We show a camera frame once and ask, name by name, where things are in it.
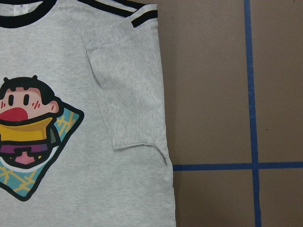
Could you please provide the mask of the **crossing blue tape line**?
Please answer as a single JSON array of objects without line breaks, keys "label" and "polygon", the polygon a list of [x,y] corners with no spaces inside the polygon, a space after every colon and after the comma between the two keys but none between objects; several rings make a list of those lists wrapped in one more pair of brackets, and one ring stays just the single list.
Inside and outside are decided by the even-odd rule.
[{"label": "crossing blue tape line", "polygon": [[250,170],[250,169],[289,169],[302,168],[302,162],[265,162],[230,164],[190,164],[173,165],[173,171],[214,171],[214,170]]}]

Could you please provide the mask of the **grey cartoon print t-shirt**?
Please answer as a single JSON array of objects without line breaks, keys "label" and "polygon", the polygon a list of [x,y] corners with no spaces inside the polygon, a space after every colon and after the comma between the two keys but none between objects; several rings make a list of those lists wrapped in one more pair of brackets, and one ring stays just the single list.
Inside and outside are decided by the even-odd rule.
[{"label": "grey cartoon print t-shirt", "polygon": [[1,1],[0,224],[175,226],[155,4]]}]

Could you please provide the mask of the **long blue tape line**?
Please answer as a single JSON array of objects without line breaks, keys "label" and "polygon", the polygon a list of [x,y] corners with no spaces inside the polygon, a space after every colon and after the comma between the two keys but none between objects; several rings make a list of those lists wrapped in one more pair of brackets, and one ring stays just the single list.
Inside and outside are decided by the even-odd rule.
[{"label": "long blue tape line", "polygon": [[247,62],[247,81],[248,81],[248,103],[250,120],[250,146],[251,146],[251,167],[253,182],[253,201],[255,226],[261,227],[261,208],[260,208],[260,181],[259,181],[259,159],[258,159],[258,136],[256,120],[255,86],[254,86],[254,62],[253,62],[253,42],[252,42],[252,23],[251,23],[251,4],[250,0],[244,0],[244,25],[246,41],[246,62]]}]

